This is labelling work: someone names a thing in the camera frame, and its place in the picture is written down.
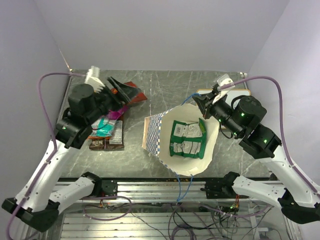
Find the checkered paper bag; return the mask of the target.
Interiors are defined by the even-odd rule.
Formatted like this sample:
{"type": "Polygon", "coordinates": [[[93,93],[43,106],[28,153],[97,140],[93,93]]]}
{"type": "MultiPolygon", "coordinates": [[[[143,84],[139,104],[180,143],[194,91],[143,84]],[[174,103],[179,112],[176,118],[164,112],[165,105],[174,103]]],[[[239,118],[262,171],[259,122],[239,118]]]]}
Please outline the checkered paper bag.
{"type": "Polygon", "coordinates": [[[176,175],[193,178],[212,162],[219,133],[217,120],[204,119],[186,100],[144,119],[142,148],[176,175]]]}

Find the magenta snack packet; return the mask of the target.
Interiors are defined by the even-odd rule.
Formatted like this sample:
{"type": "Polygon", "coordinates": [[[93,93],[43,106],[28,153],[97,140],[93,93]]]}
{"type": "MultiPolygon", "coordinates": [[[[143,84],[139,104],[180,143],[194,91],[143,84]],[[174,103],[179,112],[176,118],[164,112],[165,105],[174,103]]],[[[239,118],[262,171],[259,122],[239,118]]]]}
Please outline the magenta snack packet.
{"type": "Polygon", "coordinates": [[[106,117],[109,120],[117,120],[119,119],[127,110],[129,107],[127,105],[123,106],[121,109],[117,111],[109,111],[109,113],[106,115],[106,117]]]}

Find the orange snack packet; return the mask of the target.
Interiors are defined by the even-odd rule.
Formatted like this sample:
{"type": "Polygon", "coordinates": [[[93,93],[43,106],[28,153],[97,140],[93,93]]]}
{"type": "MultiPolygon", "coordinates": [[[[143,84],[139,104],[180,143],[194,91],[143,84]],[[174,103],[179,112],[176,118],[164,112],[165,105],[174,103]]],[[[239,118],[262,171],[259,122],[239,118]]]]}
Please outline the orange snack packet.
{"type": "Polygon", "coordinates": [[[102,140],[102,139],[109,140],[110,138],[111,136],[97,136],[97,135],[89,135],[87,137],[87,139],[91,139],[91,140],[102,140]]]}

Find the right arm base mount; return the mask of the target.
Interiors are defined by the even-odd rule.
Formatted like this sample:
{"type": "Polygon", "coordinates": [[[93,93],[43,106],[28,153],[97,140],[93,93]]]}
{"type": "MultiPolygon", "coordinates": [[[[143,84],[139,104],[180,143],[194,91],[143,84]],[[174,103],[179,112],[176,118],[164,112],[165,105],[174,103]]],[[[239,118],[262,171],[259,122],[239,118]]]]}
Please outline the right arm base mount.
{"type": "Polygon", "coordinates": [[[222,181],[207,181],[200,190],[205,192],[207,199],[235,199],[237,195],[231,185],[222,181]]]}

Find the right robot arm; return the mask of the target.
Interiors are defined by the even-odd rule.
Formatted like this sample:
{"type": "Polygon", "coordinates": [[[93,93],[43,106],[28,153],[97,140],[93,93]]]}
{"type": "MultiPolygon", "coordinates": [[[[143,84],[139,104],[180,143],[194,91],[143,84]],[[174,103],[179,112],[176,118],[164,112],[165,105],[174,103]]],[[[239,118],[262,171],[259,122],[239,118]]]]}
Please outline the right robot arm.
{"type": "Polygon", "coordinates": [[[286,156],[284,141],[261,124],[267,110],[255,97],[235,97],[236,106],[226,103],[226,97],[221,97],[216,90],[196,94],[192,99],[206,120],[215,118],[234,139],[240,140],[239,145],[246,153],[282,182],[280,187],[271,186],[230,171],[220,184],[224,197],[253,197],[279,208],[285,217],[301,225],[319,221],[318,189],[306,182],[307,176],[286,156]]]}

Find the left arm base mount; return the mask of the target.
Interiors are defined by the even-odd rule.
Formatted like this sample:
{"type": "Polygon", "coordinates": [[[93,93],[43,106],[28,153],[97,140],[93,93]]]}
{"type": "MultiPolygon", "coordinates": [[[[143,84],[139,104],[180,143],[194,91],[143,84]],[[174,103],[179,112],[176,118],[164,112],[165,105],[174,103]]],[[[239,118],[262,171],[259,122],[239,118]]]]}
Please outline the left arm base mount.
{"type": "Polygon", "coordinates": [[[101,182],[101,188],[97,197],[111,197],[115,200],[118,195],[118,183],[114,179],[103,178],[101,182]]]}

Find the red snack packet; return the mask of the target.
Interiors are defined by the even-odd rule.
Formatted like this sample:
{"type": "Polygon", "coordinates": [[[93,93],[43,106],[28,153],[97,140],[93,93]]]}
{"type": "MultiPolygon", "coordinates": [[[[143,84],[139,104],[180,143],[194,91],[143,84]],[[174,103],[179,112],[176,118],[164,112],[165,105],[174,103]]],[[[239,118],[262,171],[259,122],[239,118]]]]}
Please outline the red snack packet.
{"type": "MultiPolygon", "coordinates": [[[[124,83],[127,86],[133,87],[133,88],[137,88],[137,85],[134,84],[132,81],[128,81],[124,83]]],[[[135,103],[139,103],[139,102],[143,102],[146,101],[148,98],[146,97],[146,95],[143,92],[139,92],[138,95],[136,95],[129,103],[128,105],[132,105],[135,103]]]]}

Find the brown snack bag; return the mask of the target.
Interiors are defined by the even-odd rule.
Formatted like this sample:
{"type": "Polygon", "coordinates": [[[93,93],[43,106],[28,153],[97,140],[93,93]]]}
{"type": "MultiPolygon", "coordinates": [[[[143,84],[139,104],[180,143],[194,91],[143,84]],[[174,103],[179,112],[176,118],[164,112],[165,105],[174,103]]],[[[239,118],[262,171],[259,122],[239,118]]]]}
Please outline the brown snack bag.
{"type": "Polygon", "coordinates": [[[90,139],[89,149],[92,151],[120,151],[124,149],[123,121],[116,120],[110,139],[90,139]]]}

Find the teal snack packet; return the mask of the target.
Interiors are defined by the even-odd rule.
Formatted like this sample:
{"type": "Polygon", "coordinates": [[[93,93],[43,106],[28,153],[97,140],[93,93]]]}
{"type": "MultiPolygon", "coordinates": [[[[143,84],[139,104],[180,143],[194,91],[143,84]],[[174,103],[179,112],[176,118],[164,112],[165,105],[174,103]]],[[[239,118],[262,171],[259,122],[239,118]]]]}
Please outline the teal snack packet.
{"type": "Polygon", "coordinates": [[[115,128],[117,120],[101,117],[96,120],[92,125],[91,137],[111,137],[115,128]]]}

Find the dark green snack bag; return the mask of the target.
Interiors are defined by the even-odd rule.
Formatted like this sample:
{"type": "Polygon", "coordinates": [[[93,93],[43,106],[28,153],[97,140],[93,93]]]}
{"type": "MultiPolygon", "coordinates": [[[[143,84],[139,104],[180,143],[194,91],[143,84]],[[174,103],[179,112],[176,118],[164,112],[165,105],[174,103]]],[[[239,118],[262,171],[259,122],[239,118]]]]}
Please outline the dark green snack bag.
{"type": "Polygon", "coordinates": [[[201,118],[193,123],[173,121],[169,144],[171,157],[203,159],[206,145],[207,129],[201,118]]]}

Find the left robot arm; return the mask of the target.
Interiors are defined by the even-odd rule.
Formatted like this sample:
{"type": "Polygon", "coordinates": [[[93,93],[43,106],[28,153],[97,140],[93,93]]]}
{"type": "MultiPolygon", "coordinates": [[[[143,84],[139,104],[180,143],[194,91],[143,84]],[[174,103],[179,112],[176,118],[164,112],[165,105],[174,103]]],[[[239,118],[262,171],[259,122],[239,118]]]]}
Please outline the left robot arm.
{"type": "Polygon", "coordinates": [[[96,199],[102,193],[102,179],[85,172],[75,182],[53,191],[65,163],[81,149],[92,124],[111,111],[118,111],[130,103],[141,90],[113,77],[107,78],[112,89],[98,78],[76,85],[68,97],[69,107],[54,128],[53,138],[25,187],[2,203],[2,208],[29,227],[47,231],[59,215],[82,198],[96,199]]]}

